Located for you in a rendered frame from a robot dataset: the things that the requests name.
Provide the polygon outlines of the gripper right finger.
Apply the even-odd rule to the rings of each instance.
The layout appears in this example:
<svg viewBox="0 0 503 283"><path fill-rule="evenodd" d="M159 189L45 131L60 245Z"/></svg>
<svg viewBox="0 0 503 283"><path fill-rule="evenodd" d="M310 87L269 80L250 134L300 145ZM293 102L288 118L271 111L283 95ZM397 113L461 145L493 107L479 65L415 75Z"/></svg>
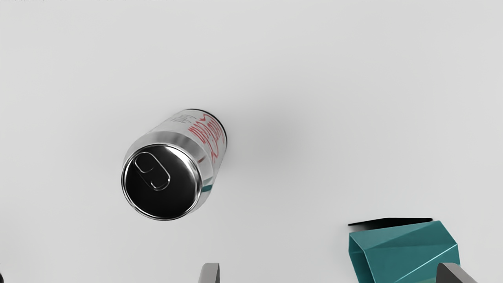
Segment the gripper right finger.
<svg viewBox="0 0 503 283"><path fill-rule="evenodd" d="M478 283L465 270L453 262L438 264L435 283Z"/></svg>

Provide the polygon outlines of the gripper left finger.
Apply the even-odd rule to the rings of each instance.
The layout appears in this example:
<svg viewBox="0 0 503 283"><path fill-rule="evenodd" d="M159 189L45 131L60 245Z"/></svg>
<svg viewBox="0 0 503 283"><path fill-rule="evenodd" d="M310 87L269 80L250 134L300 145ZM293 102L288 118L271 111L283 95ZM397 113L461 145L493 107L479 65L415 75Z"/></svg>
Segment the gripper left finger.
<svg viewBox="0 0 503 283"><path fill-rule="evenodd" d="M203 264L198 283L220 283L220 264Z"/></svg>

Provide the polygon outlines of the teal faceted mug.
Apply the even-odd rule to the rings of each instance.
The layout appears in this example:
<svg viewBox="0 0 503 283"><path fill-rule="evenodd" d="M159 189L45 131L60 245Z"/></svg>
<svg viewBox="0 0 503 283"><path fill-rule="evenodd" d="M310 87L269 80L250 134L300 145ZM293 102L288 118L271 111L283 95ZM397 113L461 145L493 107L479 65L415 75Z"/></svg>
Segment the teal faceted mug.
<svg viewBox="0 0 503 283"><path fill-rule="evenodd" d="M459 265L458 243L441 221L388 217L356 222L348 253L358 283L435 283L440 263Z"/></svg>

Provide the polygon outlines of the silver drink can red print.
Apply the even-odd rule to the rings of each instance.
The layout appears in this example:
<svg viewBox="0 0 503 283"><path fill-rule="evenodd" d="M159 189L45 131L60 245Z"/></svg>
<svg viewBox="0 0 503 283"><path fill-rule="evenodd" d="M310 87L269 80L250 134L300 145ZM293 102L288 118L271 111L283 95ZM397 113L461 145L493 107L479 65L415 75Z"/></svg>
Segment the silver drink can red print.
<svg viewBox="0 0 503 283"><path fill-rule="evenodd" d="M227 147L224 125L213 114L182 110L129 147L121 172L124 197L152 220L193 213L209 197Z"/></svg>

